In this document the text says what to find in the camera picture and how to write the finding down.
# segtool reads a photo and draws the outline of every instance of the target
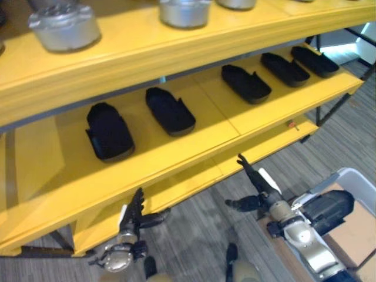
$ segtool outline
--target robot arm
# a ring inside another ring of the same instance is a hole
[[[283,236],[320,281],[355,281],[320,235],[308,224],[304,215],[298,210],[292,211],[280,193],[273,189],[242,155],[239,155],[239,158],[237,162],[244,167],[259,194],[238,201],[226,200],[225,203],[240,212],[260,209],[268,211],[275,220],[267,226],[269,233],[273,237]]]

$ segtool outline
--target cardboard box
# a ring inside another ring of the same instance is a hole
[[[376,255],[374,254],[358,271],[362,282],[376,282]]]
[[[323,193],[330,190],[343,189],[334,184]],[[347,267],[358,267],[376,248],[376,219],[355,201],[354,210],[344,220],[326,234],[324,240]]]

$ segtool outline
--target metal frame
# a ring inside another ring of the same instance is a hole
[[[60,234],[57,230],[50,233],[51,237],[61,246],[61,248],[45,248],[45,247],[33,247],[33,246],[22,246],[21,247],[21,254],[15,257],[8,257],[8,258],[25,258],[25,259],[65,259],[65,258],[72,258],[72,255],[75,253],[74,248],[72,245],[64,238],[63,235]],[[95,254],[94,250],[89,250],[86,252],[85,256],[83,257],[90,257]]]
[[[365,36],[365,35],[357,32],[357,31],[354,31],[353,29],[350,29],[350,28],[345,28],[345,30],[348,31],[348,32],[350,32],[351,34],[357,36],[357,37],[360,37],[361,39],[365,40],[366,42],[368,42],[372,46],[376,47],[376,42],[373,41],[371,38],[369,38],[369,37],[367,37],[367,36]],[[320,49],[321,49],[321,35],[320,34],[307,37],[305,39],[305,43],[311,44],[312,41],[313,41],[313,38],[316,38],[316,47],[317,47],[317,50],[320,51]],[[375,69],[376,69],[376,63],[374,63],[373,65],[371,65],[367,69],[367,71],[362,75],[362,77],[360,77],[360,79],[363,80],[363,81],[366,81],[375,72]],[[350,97],[351,97],[351,95],[349,93],[346,93],[345,95],[343,95],[341,97],[341,99],[329,110],[329,112],[323,118],[321,118],[321,106],[318,106],[316,108],[316,125],[318,127],[320,127],[323,124],[325,124],[325,122],[327,120],[329,120],[329,118],[333,114],[335,114],[335,112],[337,110],[339,110],[339,108],[343,104],[345,104],[345,102],[347,100],[349,100]],[[306,142],[310,137],[311,137],[311,135],[304,136],[302,139],[300,139],[300,143]]]

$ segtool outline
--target metal container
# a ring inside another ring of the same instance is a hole
[[[256,0],[217,0],[217,3],[233,10],[249,10],[255,6]]]
[[[30,16],[29,27],[51,52],[75,51],[100,39],[92,9],[81,4],[58,4],[41,9]]]
[[[175,28],[198,28],[207,24],[210,0],[160,0],[159,18]]]
[[[28,0],[30,7],[36,12],[59,4],[77,4],[78,0]]]

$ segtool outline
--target yellow shelf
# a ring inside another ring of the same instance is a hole
[[[206,160],[168,179],[164,179],[146,189],[143,214],[161,211],[183,201],[211,185],[222,176],[214,161]],[[72,224],[75,256],[85,255],[101,242],[115,236],[123,204],[129,203],[132,196],[122,199],[96,213],[88,213]]]
[[[173,206],[240,170],[241,166],[236,163],[236,156],[240,152],[245,154],[249,162],[254,163],[317,129],[303,116],[297,117],[295,122],[299,131],[289,129],[286,125],[277,126],[214,157],[218,166],[213,160],[208,160],[146,188],[144,214]],[[72,224],[75,256],[85,255],[85,251],[118,233],[121,207],[129,203],[130,198],[122,199],[95,213],[88,213]]]
[[[3,1],[0,126],[115,89],[292,39],[373,21],[374,0],[258,1],[251,11],[212,3],[209,24],[191,31],[158,20],[157,1],[87,1],[102,40],[72,54],[45,51],[27,28],[26,0]]]
[[[292,60],[290,51],[291,47],[287,47],[273,53]],[[346,92],[353,93],[362,84],[360,79],[341,68],[335,76],[328,79],[320,78],[308,71],[311,78],[307,83],[302,87],[292,88],[266,69],[261,64],[260,57],[261,55],[231,63],[244,68],[249,73],[256,71],[272,88],[267,100],[259,105],[250,105],[234,93],[221,78],[221,67],[193,75],[195,81],[241,135],[259,134],[261,130],[265,131],[336,96]]]
[[[236,162],[239,153],[242,153],[250,163],[254,163],[318,129],[304,116],[297,116],[294,121],[299,131],[295,128],[288,129],[286,125],[279,125],[214,156],[213,160],[223,175],[228,176],[242,169]]]
[[[181,97],[197,122],[194,131],[170,137],[145,103],[145,89],[107,100],[128,124],[132,156],[113,164],[98,160],[85,129],[90,106],[17,128],[5,135],[7,216],[0,249],[14,248],[77,219],[92,207],[115,202],[195,162],[238,136],[190,77],[163,85]]]
[[[257,58],[236,65],[261,67]],[[136,144],[135,153],[121,162],[106,164],[95,157],[85,132],[90,106],[2,136],[0,179],[6,181],[0,193],[6,202],[0,202],[0,250],[15,249],[85,214],[92,213],[94,219],[95,210],[126,198],[137,187],[146,189],[362,83],[340,70],[329,79],[313,76],[307,86],[295,89],[260,69],[273,91],[266,102],[254,106],[243,102],[216,75],[219,68],[161,86],[182,98],[197,119],[194,131],[179,138],[168,136],[155,121],[145,103],[145,89],[108,99],[125,118]],[[174,196],[171,203],[187,196]],[[157,204],[165,202],[161,197],[154,199]]]

